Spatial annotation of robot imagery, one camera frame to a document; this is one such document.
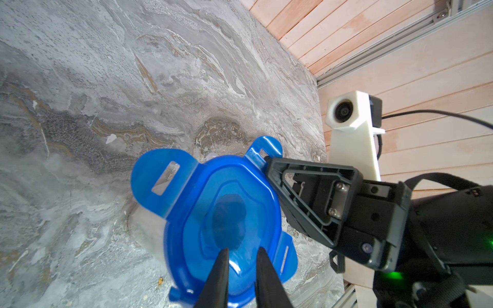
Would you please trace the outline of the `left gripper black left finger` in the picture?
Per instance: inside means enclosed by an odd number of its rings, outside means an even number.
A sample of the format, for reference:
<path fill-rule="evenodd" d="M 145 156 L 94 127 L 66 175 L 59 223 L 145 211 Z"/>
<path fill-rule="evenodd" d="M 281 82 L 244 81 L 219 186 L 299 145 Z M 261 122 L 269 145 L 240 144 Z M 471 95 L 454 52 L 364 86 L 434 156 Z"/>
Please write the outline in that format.
<path fill-rule="evenodd" d="M 229 249 L 218 254 L 194 308 L 227 308 L 229 302 Z"/>

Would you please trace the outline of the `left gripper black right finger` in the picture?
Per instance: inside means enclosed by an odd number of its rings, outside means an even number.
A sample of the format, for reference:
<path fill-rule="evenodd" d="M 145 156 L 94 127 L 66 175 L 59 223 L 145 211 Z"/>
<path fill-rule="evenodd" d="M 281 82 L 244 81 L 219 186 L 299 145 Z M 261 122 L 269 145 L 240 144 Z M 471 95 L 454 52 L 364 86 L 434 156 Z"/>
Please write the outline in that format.
<path fill-rule="evenodd" d="M 255 299 L 259 308 L 293 308 L 263 247 L 259 248 L 256 259 Z"/>

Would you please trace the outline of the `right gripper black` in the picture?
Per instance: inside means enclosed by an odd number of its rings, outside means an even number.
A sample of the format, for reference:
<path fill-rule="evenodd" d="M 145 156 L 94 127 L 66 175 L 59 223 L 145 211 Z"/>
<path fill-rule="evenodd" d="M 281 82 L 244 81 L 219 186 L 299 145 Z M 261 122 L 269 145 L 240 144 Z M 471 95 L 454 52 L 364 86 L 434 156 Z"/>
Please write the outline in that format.
<path fill-rule="evenodd" d="M 352 166 L 272 158 L 264 174 L 293 228 L 374 271 L 378 307 L 472 307 L 492 284 L 491 186 L 413 199 L 407 183 L 366 182 L 356 196 Z"/>

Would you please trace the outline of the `blue container lid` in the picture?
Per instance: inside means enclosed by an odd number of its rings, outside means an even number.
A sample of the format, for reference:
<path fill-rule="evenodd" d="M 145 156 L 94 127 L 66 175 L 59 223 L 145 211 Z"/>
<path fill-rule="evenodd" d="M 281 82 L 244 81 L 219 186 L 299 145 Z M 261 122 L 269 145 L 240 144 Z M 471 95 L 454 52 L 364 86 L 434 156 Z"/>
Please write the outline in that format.
<path fill-rule="evenodd" d="M 200 163 L 178 149 L 151 150 L 130 177 L 137 201 L 129 227 L 136 241 L 163 261 L 173 279 L 169 300 L 194 305 L 217 256 L 229 251 L 229 307 L 254 299 L 256 259 L 264 248 L 281 282 L 297 271 L 292 237 L 282 230 L 281 204 L 264 171 L 281 158 L 281 143 L 258 137 L 243 156 Z"/>

